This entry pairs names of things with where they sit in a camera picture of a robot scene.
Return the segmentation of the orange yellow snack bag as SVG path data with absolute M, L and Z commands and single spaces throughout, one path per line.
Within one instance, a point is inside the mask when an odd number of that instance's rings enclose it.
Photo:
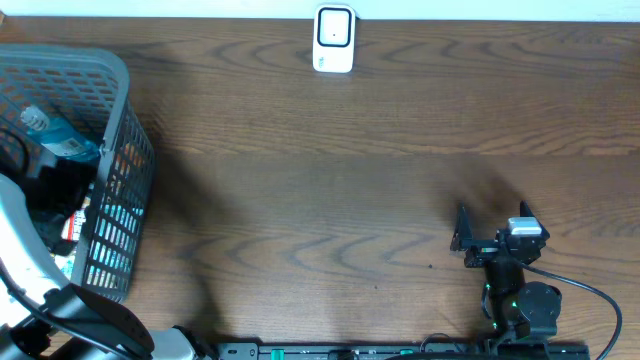
M 67 279 L 71 279 L 81 231 L 87 220 L 86 209 L 90 203 L 91 195 L 86 195 L 80 208 L 65 221 L 61 241 L 51 251 L 56 266 Z

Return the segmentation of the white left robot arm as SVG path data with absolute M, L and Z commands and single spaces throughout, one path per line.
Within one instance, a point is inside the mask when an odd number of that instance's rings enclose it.
M 37 321 L 72 336 L 69 359 L 217 359 L 219 353 L 174 327 L 149 332 L 126 307 L 74 285 L 37 233 L 22 189 L 1 177 L 1 280 L 27 317 L 3 341 Z

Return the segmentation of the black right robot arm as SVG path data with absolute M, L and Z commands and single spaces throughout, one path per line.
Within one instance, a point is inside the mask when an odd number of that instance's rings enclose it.
M 464 266 L 484 270 L 482 306 L 503 342 L 546 340 L 557 334 L 561 292 L 543 282 L 528 282 L 524 267 L 541 256 L 550 238 L 526 202 L 492 239 L 474 236 L 464 206 L 457 211 L 450 249 L 464 254 Z

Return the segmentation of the white barcode scanner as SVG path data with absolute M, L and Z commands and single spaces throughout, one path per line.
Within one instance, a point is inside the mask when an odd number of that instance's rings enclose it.
M 342 4 L 322 4 L 315 12 L 312 65 L 323 73 L 349 73 L 355 54 L 355 11 Z

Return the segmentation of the grey plastic mesh basket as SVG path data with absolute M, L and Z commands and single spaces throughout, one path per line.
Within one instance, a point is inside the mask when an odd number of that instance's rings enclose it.
M 153 147 L 128 100 L 129 72 L 102 49 L 4 44 L 1 47 L 1 144 L 30 173 L 59 151 L 27 135 L 19 119 L 37 107 L 64 119 L 99 149 L 97 174 L 79 233 L 70 280 L 111 300 L 126 299 L 155 171 Z

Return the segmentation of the blue mouthwash bottle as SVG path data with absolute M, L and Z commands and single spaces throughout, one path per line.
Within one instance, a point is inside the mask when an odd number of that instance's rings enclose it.
M 49 117 L 35 105 L 22 110 L 21 122 L 27 134 L 59 158 L 80 163 L 94 163 L 100 157 L 98 146 L 81 135 L 64 118 Z

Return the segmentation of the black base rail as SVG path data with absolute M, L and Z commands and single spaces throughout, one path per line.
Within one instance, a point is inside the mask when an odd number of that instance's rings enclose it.
M 467 344 L 257 344 L 231 342 L 215 345 L 222 360 L 387 360 L 387 359 L 590 359 L 584 345 L 504 345 L 494 352 Z

